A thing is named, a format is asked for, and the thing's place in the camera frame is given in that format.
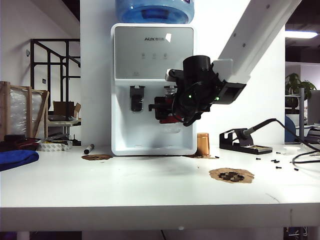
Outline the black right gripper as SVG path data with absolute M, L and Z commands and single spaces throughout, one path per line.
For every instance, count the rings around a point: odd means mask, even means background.
M 154 103 L 148 105 L 148 111 L 154 110 L 156 119 L 167 119 L 173 114 L 185 127 L 209 112 L 219 88 L 222 86 L 218 75 L 213 71 L 213 64 L 208 56 L 194 55 L 186 58 L 183 69 L 172 69 L 177 92 L 174 100 L 166 96 L 157 96 Z

